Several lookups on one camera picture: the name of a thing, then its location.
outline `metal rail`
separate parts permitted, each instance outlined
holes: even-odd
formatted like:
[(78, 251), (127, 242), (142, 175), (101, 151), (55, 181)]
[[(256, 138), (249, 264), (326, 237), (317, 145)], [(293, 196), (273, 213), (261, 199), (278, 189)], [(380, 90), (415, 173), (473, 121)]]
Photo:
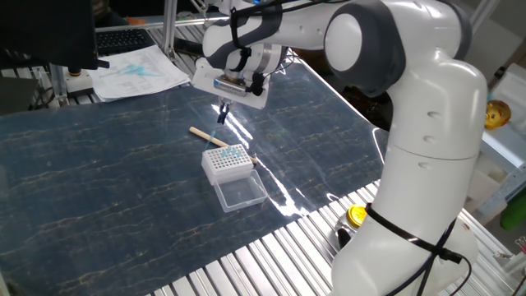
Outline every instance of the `metal rail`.
[[(333, 226), (351, 205), (371, 202), (378, 185), (349, 193), (147, 296), (327, 295), (332, 287), (330, 266), (339, 250)], [(492, 258), (508, 250), (465, 210), (459, 218), (471, 227), (479, 245), (473, 274), (459, 295), (510, 295), (517, 280)], [(462, 280), (438, 295), (449, 295)]]

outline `wooden stick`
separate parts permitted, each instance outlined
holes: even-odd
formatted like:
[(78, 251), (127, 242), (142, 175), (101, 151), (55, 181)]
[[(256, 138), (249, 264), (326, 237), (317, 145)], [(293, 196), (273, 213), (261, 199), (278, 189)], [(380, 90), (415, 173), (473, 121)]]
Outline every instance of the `wooden stick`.
[[(207, 134), (206, 132), (203, 132), (201, 130), (198, 130), (195, 127), (190, 127), (190, 132), (193, 133), (194, 135), (202, 137), (203, 139), (205, 139), (207, 141), (208, 141), (208, 139), (210, 139), (210, 135), (209, 134)], [(228, 147), (227, 143), (225, 143), (225, 142), (223, 142), (221, 140), (218, 140), (218, 139), (216, 139), (214, 137), (210, 140), (210, 142), (216, 144), (219, 147)], [(248, 156), (248, 157), (250, 158), (250, 160), (252, 161), (253, 164), (257, 164), (257, 159), (255, 159), (255, 158), (253, 158), (251, 156)]]

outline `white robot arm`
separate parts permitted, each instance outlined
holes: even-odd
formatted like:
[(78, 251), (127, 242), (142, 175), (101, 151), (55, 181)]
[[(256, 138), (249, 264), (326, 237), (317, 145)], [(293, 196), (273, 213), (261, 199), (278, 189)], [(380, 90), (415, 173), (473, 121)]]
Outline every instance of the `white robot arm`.
[(268, 74), (290, 46), (324, 49), (337, 76), (393, 101), (381, 186), (333, 262), (331, 296), (436, 295), (465, 274), (477, 243), (454, 220), (479, 152), (487, 88), (455, 59), (471, 38), (463, 13), (433, 0), (234, 0), (220, 9), (232, 6), (230, 21), (205, 33), (195, 87), (262, 109)]

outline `black monitor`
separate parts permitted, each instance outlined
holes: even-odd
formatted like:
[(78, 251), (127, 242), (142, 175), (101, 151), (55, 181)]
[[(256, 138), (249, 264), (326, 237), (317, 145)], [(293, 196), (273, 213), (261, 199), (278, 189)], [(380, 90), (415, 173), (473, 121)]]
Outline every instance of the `black monitor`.
[(102, 67), (91, 1), (0, 0), (0, 54), (7, 49), (65, 67)]

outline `blue marble-patterned mat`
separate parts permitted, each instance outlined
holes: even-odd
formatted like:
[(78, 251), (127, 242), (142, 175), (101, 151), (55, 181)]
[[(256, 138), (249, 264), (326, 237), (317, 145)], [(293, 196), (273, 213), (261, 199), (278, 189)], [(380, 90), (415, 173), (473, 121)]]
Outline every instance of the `blue marble-patterned mat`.
[(223, 213), (201, 168), (217, 97), (191, 87), (0, 118), (0, 269), (27, 295), (149, 293), (380, 177), (386, 133), (302, 65), (236, 105), (270, 194)]

